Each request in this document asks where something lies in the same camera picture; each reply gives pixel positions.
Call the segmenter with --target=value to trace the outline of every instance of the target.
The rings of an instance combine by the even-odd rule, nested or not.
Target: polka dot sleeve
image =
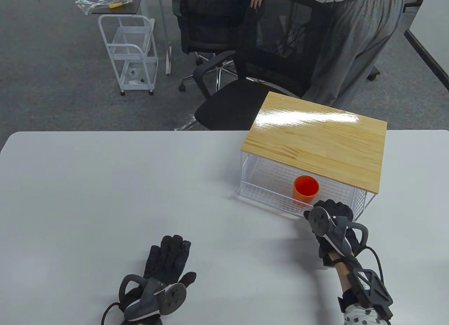
[[[350,305],[344,313],[344,325],[387,325],[374,309],[364,309],[358,305]]]

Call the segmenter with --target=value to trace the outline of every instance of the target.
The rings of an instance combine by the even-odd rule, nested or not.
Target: table leg
[[[141,2],[142,15],[146,16],[148,19],[151,19],[151,16],[149,15],[148,7],[149,7],[149,1],[142,0],[142,2]],[[161,9],[162,27],[164,28],[165,46],[167,47],[167,57],[165,60],[165,73],[167,75],[170,75],[170,73],[172,72],[172,46],[170,46],[170,42],[168,41],[167,22],[165,21],[165,13],[164,13],[164,6],[162,3],[162,0],[159,0],[159,8]]]
[[[172,47],[170,46],[170,43],[168,42],[167,23],[165,21],[165,13],[164,13],[164,6],[162,4],[162,0],[159,0],[159,7],[161,9],[161,15],[162,15],[162,26],[164,28],[165,46],[167,47],[167,57],[165,60],[165,73],[167,75],[170,75],[170,73],[172,72]]]

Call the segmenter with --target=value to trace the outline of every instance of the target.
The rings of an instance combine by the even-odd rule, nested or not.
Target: yellow object
[[[120,6],[123,6],[122,2],[118,2],[116,4],[111,4],[111,5],[109,5],[109,8],[113,9],[113,8],[117,8],[117,7],[120,7]]]
[[[269,92],[242,151],[379,193],[387,123]]]

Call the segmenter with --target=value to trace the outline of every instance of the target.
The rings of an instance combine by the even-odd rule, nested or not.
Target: orange cup
[[[303,203],[312,203],[320,191],[320,184],[311,176],[300,176],[296,178],[293,187],[293,198]]]

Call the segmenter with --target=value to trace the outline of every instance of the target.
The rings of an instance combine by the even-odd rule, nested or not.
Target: small box
[[[379,192],[386,133],[386,122],[269,92],[242,147],[237,193],[296,216],[332,199],[357,219]],[[320,184],[311,205],[292,198],[301,175]]]

